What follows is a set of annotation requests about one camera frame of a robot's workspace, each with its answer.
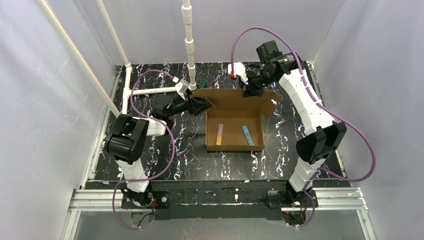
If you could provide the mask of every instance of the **open cardboard box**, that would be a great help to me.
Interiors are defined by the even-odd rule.
[[[206,151],[262,151],[262,115],[269,118],[281,102],[274,91],[262,96],[243,97],[242,89],[201,88],[193,97],[207,97],[212,107],[206,111]],[[222,142],[217,145],[218,125],[223,124]],[[246,125],[254,145],[249,145],[242,126]]]

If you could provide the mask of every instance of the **purple hose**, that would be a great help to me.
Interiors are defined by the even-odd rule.
[[[296,60],[296,63],[297,63],[297,67],[298,67],[298,69],[299,69],[299,72],[300,72],[300,75],[302,75],[302,77],[301,77],[301,79],[302,79],[302,82],[303,82],[303,85],[305,85],[305,87],[307,86],[307,82],[306,82],[306,79],[305,79],[305,76],[303,75],[303,71],[302,71],[302,65],[301,65],[301,61],[299,60],[299,58],[298,58],[298,55],[296,54],[296,52],[295,52],[295,50],[282,38],[282,37],[280,37],[278,34],[276,34],[275,32],[273,32],[273,31],[271,31],[271,30],[269,30],[269,29],[266,29],[266,28],[263,28],[263,27],[258,27],[258,26],[254,26],[254,27],[250,27],[250,28],[248,28],[248,29],[246,29],[246,30],[244,30],[236,39],[235,39],[235,41],[234,41],[234,44],[232,45],[232,49],[231,49],[231,73],[232,74],[234,74],[234,50],[236,49],[236,44],[237,44],[237,42],[239,41],[239,39],[240,39],[240,37],[243,35],[243,34],[245,34],[246,32],[248,32],[248,31],[250,31],[250,30],[254,30],[254,29],[257,29],[257,30],[262,30],[262,31],[265,31],[265,32],[267,32],[267,33],[270,33],[270,34],[272,34],[272,35],[274,35],[277,39],[279,39],[281,42],[283,42],[286,46],[287,46],[287,48],[291,51],[291,53],[293,54],[293,56],[294,56],[294,59]],[[309,96],[310,96],[310,98],[314,101],[314,102],[316,102],[317,101],[317,99],[315,99],[315,97],[312,95],[312,92],[311,92],[311,90],[309,89],[309,87],[307,87],[306,88],[306,91],[307,91],[307,93],[309,94]],[[330,171],[330,170],[328,170],[328,169],[326,169],[326,168],[323,168],[323,167],[319,167],[318,168],[318,170],[321,170],[321,171],[324,171],[324,172],[326,172],[326,173],[328,173],[328,174],[330,174],[330,175],[332,175],[333,177],[336,177],[336,178],[338,178],[338,179],[340,179],[340,180],[343,180],[343,181],[349,181],[349,182],[360,182],[360,181],[363,181],[363,180],[365,180],[365,179],[367,179],[367,178],[369,178],[370,176],[371,176],[371,174],[373,174],[373,172],[374,172],[374,170],[376,169],[376,152],[375,152],[375,150],[374,150],[374,148],[373,148],[373,146],[371,145],[371,143],[370,143],[370,141],[368,140],[368,138],[365,136],[365,134],[361,131],[361,130],[359,130],[359,128],[357,128],[355,125],[353,125],[352,123],[350,123],[349,121],[347,121],[346,119],[344,119],[344,118],[342,118],[341,116],[339,116],[339,115],[337,115],[336,113],[334,113],[334,112],[332,112],[331,110],[329,110],[329,109],[327,109],[326,107],[324,107],[323,105],[321,105],[320,103],[317,103],[316,105],[318,105],[318,107],[319,108],[321,108],[322,110],[324,110],[324,111],[326,111],[328,114],[330,114],[331,116],[333,116],[334,118],[336,118],[336,119],[338,119],[338,120],[340,120],[340,121],[342,121],[342,122],[344,122],[346,125],[348,125],[349,127],[351,127],[353,130],[355,130],[355,132],[357,132],[360,136],[361,136],[361,138],[365,141],[365,143],[366,143],[366,145],[368,146],[368,148],[369,148],[369,151],[371,152],[371,168],[369,169],[369,171],[368,171],[368,173],[367,174],[365,174],[365,176],[363,176],[363,177],[359,177],[359,178],[353,178],[353,179],[350,179],[350,178],[346,178],[346,177],[343,177],[343,176],[339,176],[339,175],[337,175],[337,174],[335,174],[334,172],[332,172],[332,171]],[[312,181],[314,178],[316,177],[316,175],[314,174],[311,178],[310,178],[310,180],[307,182],[307,184],[305,185],[305,187],[303,188],[303,192],[306,194],[306,196],[308,196],[311,200],[312,200],[312,202],[314,202],[314,200],[312,199],[312,197],[311,197],[311,195],[309,195],[307,192],[306,192],[306,187],[308,186],[308,184],[309,184],[309,182],[310,181]],[[310,221],[311,221],[311,219],[312,219],[312,217],[314,216],[314,213],[315,213],[315,204],[313,204],[312,205],[312,214],[311,214],[311,216],[310,216],[310,218],[304,223],[304,224],[301,224],[300,225],[300,227],[303,227],[303,226],[305,226],[306,224],[308,224]]]
[[[160,124],[162,124],[165,128],[166,128],[166,131],[168,132],[168,134],[169,134],[169,136],[171,137],[171,144],[172,144],[172,154],[171,154],[171,158],[169,159],[169,162],[168,162],[168,165],[166,165],[166,167],[161,171],[161,172],[159,172],[158,174],[156,174],[156,175],[154,175],[154,176],[151,176],[151,177],[148,177],[148,178],[144,178],[144,179],[127,179],[126,181],[119,181],[116,185],[115,185],[115,188],[114,188],[114,190],[113,190],[113,196],[112,196],[112,210],[113,210],[113,214],[115,215],[115,218],[116,218],[116,220],[122,225],[122,226],[124,226],[124,227],[126,227],[127,229],[133,229],[133,230],[138,230],[138,229],[141,229],[141,228],[144,228],[144,227],[147,227],[149,224],[150,224],[150,222],[149,223],[147,223],[145,226],[142,226],[142,227],[132,227],[132,226],[128,226],[128,225],[126,225],[125,223],[123,223],[120,219],[119,219],[119,217],[118,217],[118,215],[117,215],[117,212],[116,212],[116,210],[115,210],[115,195],[116,195],[116,193],[117,193],[117,190],[118,190],[118,186],[119,185],[121,185],[121,184],[124,184],[124,183],[127,183],[127,182],[143,182],[143,181],[149,181],[149,180],[153,180],[153,179],[157,179],[158,177],[160,177],[162,174],[164,174],[170,167],[171,167],[171,164],[172,164],[172,162],[173,162],[173,160],[174,160],[174,155],[175,155],[175,140],[174,140],[174,136],[172,135],[172,131],[171,131],[171,129],[165,124],[165,123],[163,123],[161,120],[159,120],[159,119],[156,119],[156,118],[154,118],[154,117],[152,117],[152,116],[147,116],[147,115],[145,115],[145,114],[143,114],[142,112],[140,112],[137,108],[136,108],[136,106],[134,106],[134,101],[133,101],[133,93],[134,93],[134,90],[136,89],[136,86],[137,86],[137,84],[140,82],[140,80],[146,75],[146,74],[148,74],[148,73],[153,73],[153,72],[155,72],[155,73],[162,73],[162,74],[165,74],[166,76],[168,76],[168,77],[170,77],[170,78],[174,78],[173,76],[171,76],[169,73],[167,73],[167,72],[164,72],[164,71],[161,71],[161,70],[156,70],[156,69],[150,69],[150,70],[147,70],[147,71],[145,71],[143,74],[141,74],[140,75],[140,77],[138,77],[138,79],[137,79],[137,81],[134,83],[134,86],[132,87],[132,90],[131,90],[131,94],[129,95],[129,101],[131,102],[131,107],[132,107],[132,109],[136,112],[136,113],[138,113],[140,116],[142,116],[143,118],[150,118],[150,119],[153,119],[153,120],[155,120],[156,122],[158,122],[158,123],[160,123]]]

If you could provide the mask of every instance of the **purple cable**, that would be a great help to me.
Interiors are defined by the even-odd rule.
[[[239,41],[239,39],[242,37],[242,35],[243,34],[245,34],[246,32],[248,32],[248,31],[250,31],[250,30],[254,30],[254,29],[257,29],[257,30],[262,30],[262,31],[265,31],[265,32],[267,32],[267,33],[270,33],[270,34],[272,34],[272,35],[274,35],[277,39],[279,39],[281,42],[283,42],[286,46],[287,46],[287,48],[291,51],[291,53],[293,54],[293,56],[294,56],[294,59],[296,60],[296,63],[297,63],[297,67],[298,67],[298,69],[299,69],[299,72],[300,72],[300,75],[302,76],[301,77],[301,79],[302,79],[302,82],[303,82],[303,85],[305,85],[305,87],[307,86],[307,82],[306,82],[306,79],[305,79],[305,76],[303,75],[303,71],[302,71],[302,65],[301,65],[301,61],[299,60],[299,58],[298,58],[298,55],[296,54],[296,52],[295,52],[295,50],[282,38],[282,37],[280,37],[278,34],[276,34],[275,32],[273,32],[273,31],[271,31],[271,30],[269,30],[269,29],[266,29],[266,28],[263,28],[263,27],[259,27],[259,26],[254,26],[254,27],[250,27],[250,28],[248,28],[248,29],[246,29],[246,30],[244,30],[236,39],[235,39],[235,41],[234,41],[234,44],[232,45],[232,49],[231,49],[231,73],[232,74],[234,74],[234,50],[236,49],[236,44],[237,44],[237,42]],[[307,87],[306,88],[306,91],[307,91],[307,93],[309,94],[309,96],[310,96],[310,98],[314,101],[314,102],[316,102],[317,101],[317,99],[315,99],[315,97],[314,97],[314,95],[312,94],[312,92],[311,92],[311,90],[309,89],[309,87]],[[319,108],[321,108],[322,110],[324,110],[324,111],[326,111],[328,114],[330,114],[331,116],[333,116],[334,118],[336,118],[336,119],[338,119],[338,120],[340,120],[340,121],[342,121],[342,122],[344,122],[346,125],[348,125],[349,127],[351,127],[353,130],[355,130],[355,132],[357,132],[360,136],[361,136],[361,138],[365,141],[365,143],[366,143],[366,145],[368,146],[368,148],[369,148],[369,151],[371,152],[371,168],[370,168],[370,170],[368,171],[368,173],[367,174],[365,174],[365,176],[363,176],[363,177],[359,177],[359,178],[353,178],[353,179],[349,179],[349,178],[346,178],[346,177],[343,177],[343,176],[339,176],[339,175],[337,175],[337,174],[335,174],[334,172],[332,172],[332,171],[330,171],[330,170],[328,170],[328,169],[326,169],[326,168],[323,168],[323,167],[319,167],[318,168],[318,170],[321,170],[321,171],[324,171],[324,172],[326,172],[326,173],[328,173],[328,174],[330,174],[330,175],[332,175],[333,177],[336,177],[336,178],[338,178],[338,179],[340,179],[340,180],[343,180],[343,181],[348,181],[348,182],[360,182],[360,181],[363,181],[363,180],[365,180],[365,179],[367,179],[367,178],[369,178],[370,176],[371,176],[371,174],[373,174],[373,172],[374,172],[374,170],[375,170],[375,168],[376,168],[376,152],[375,152],[375,150],[374,150],[374,148],[373,148],[373,146],[371,145],[371,143],[370,143],[370,141],[368,140],[368,138],[365,136],[365,134],[361,131],[361,130],[359,130],[359,128],[357,128],[355,125],[353,125],[352,123],[350,123],[349,121],[347,121],[346,119],[344,119],[344,118],[342,118],[341,116],[339,116],[339,115],[337,115],[336,113],[334,113],[334,112],[332,112],[331,110],[329,110],[329,109],[327,109],[326,107],[324,107],[323,105],[321,105],[320,103],[317,103],[316,104]],[[316,175],[314,174],[311,178],[310,178],[310,180],[308,181],[308,183],[310,182],[310,181],[312,181],[314,178],[316,177]],[[307,187],[307,185],[308,185],[308,183],[305,185],[305,187],[303,188],[303,192],[312,200],[312,202],[314,202],[314,200],[312,199],[312,197],[311,197],[311,195],[309,195],[307,192],[306,192],[306,187]],[[300,225],[300,227],[303,227],[303,226],[305,226],[306,224],[308,224],[310,221],[311,221],[311,219],[312,219],[312,217],[314,216],[314,213],[315,213],[315,204],[313,204],[312,205],[312,214],[311,214],[311,216],[310,216],[310,218],[304,223],[304,224],[301,224]]]
[[[153,176],[151,176],[151,177],[148,177],[148,178],[144,178],[144,179],[127,179],[127,180],[122,180],[122,181],[119,181],[116,185],[115,185],[115,188],[114,188],[114,190],[113,190],[113,196],[112,196],[112,210],[113,210],[113,214],[115,215],[115,218],[116,218],[116,220],[122,225],[122,226],[124,226],[124,227],[126,227],[127,229],[133,229],[133,230],[138,230],[138,229],[142,229],[142,228],[144,228],[144,227],[147,227],[149,224],[150,224],[150,222],[149,223],[147,223],[145,226],[142,226],[142,227],[132,227],[132,226],[128,226],[128,225],[126,225],[125,223],[123,223],[120,219],[119,219],[119,217],[118,217],[118,215],[117,215],[117,212],[116,212],[116,210],[115,210],[115,195],[116,195],[116,193],[117,193],[117,190],[118,190],[118,186],[119,185],[121,185],[121,184],[124,184],[124,183],[127,183],[127,182],[143,182],[143,181],[149,181],[149,180],[153,180],[153,179],[157,179],[158,177],[160,177],[162,174],[164,174],[170,167],[171,167],[171,164],[172,164],[172,162],[173,162],[173,160],[174,160],[174,155],[175,155],[175,140],[174,140],[174,136],[172,135],[172,131],[171,131],[171,129],[165,124],[165,123],[163,123],[161,120],[159,120],[159,119],[156,119],[156,118],[154,118],[154,117],[152,117],[152,116],[147,116],[147,115],[145,115],[145,114],[143,114],[142,112],[140,112],[137,108],[136,108],[136,106],[134,106],[134,101],[133,101],[133,93],[134,93],[134,90],[136,89],[136,86],[137,86],[137,84],[140,82],[140,80],[146,75],[146,74],[148,74],[148,73],[162,73],[162,74],[165,74],[166,76],[168,76],[168,77],[170,77],[170,78],[174,78],[173,76],[171,76],[169,73],[167,73],[167,72],[164,72],[164,71],[161,71],[161,70],[156,70],[156,69],[150,69],[150,70],[147,70],[147,71],[145,71],[143,74],[141,74],[140,75],[140,77],[138,77],[138,79],[137,79],[137,81],[134,83],[134,86],[132,87],[132,90],[131,90],[131,94],[129,95],[129,101],[131,102],[131,107],[132,107],[132,109],[136,112],[136,113],[138,113],[140,116],[142,116],[143,118],[150,118],[150,119],[152,119],[152,120],[155,120],[156,122],[158,122],[158,123],[160,123],[160,124],[162,124],[165,128],[166,128],[166,131],[168,132],[168,134],[169,134],[169,136],[171,137],[171,144],[172,144],[172,154],[171,154],[171,158],[169,159],[169,162],[168,162],[168,165],[166,165],[166,167],[161,171],[161,172],[159,172],[158,174],[156,174],[156,175],[153,175]]]

